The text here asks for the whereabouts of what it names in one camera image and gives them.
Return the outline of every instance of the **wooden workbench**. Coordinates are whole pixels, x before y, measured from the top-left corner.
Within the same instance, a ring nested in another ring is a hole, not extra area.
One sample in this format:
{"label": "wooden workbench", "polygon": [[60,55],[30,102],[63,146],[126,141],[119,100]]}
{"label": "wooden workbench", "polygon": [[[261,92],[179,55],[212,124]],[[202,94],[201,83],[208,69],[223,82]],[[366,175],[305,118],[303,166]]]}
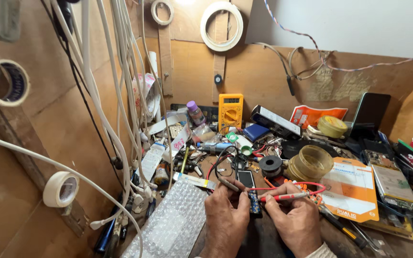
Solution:
{"label": "wooden workbench", "polygon": [[[208,173],[211,165],[216,161],[216,156],[209,156],[203,160],[200,164],[205,173]],[[219,168],[225,168],[226,170],[222,174],[227,175],[231,173],[230,162],[225,160],[219,166]],[[189,175],[197,176],[195,172],[189,173]],[[264,181],[264,177],[261,172],[253,173],[255,183],[257,187],[268,187]],[[217,179],[212,173],[210,179],[217,182]],[[159,204],[163,198],[158,194]],[[135,215],[135,219],[139,226],[142,227],[145,221],[146,212]],[[336,227],[330,224],[327,220],[320,216],[321,237],[323,241],[327,243],[330,249],[339,258],[375,258],[375,254],[369,247],[360,250],[346,235],[340,232]],[[406,240],[404,238],[396,237],[393,235],[385,234],[382,232],[374,231],[371,229],[363,228],[370,236],[374,238],[382,238],[390,245],[393,252],[400,258],[413,258],[413,241]],[[131,240],[135,236],[136,232],[132,225],[129,226],[128,236],[126,241],[120,246],[121,253],[130,244]],[[199,237],[192,248],[192,252],[189,258],[194,258],[203,249],[205,244],[206,230],[205,227],[199,234]],[[293,257],[289,252],[289,249],[281,240],[277,230],[271,220],[271,218],[262,211],[262,218],[254,219],[251,217],[248,225],[248,233],[245,237],[241,248],[239,249],[237,257],[240,258],[284,258]]]}

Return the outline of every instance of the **white tape roll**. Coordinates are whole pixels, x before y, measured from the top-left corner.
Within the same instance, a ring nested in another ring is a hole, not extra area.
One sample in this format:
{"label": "white tape roll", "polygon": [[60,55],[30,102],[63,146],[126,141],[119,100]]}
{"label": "white tape roll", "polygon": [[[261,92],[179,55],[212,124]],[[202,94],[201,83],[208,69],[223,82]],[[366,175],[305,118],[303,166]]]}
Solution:
{"label": "white tape roll", "polygon": [[[156,8],[159,3],[164,3],[168,7],[168,10],[170,11],[170,17],[168,18],[167,21],[163,21],[159,19],[157,16]],[[155,0],[154,2],[152,2],[152,5],[151,5],[151,14],[152,14],[152,18],[158,24],[165,26],[165,25],[169,25],[172,22],[173,17],[175,16],[175,10],[173,9],[173,6],[167,0]]]}
{"label": "white tape roll", "polygon": [[[235,16],[235,19],[237,20],[237,31],[231,39],[227,40],[226,42],[217,43],[213,39],[211,39],[211,37],[207,34],[206,22],[212,14],[220,10],[229,11]],[[200,35],[202,36],[203,41],[209,48],[220,52],[227,51],[233,48],[238,43],[242,34],[243,18],[241,17],[240,11],[233,4],[224,1],[214,2],[206,8],[205,12],[203,12],[202,20],[200,21]]]}
{"label": "white tape roll", "polygon": [[12,60],[0,59],[0,68],[7,72],[9,81],[9,89],[5,96],[0,98],[0,106],[19,106],[28,96],[30,90],[29,77],[25,69]]}
{"label": "white tape roll", "polygon": [[48,207],[66,207],[79,191],[79,179],[72,173],[60,171],[50,177],[45,185],[42,199]]}

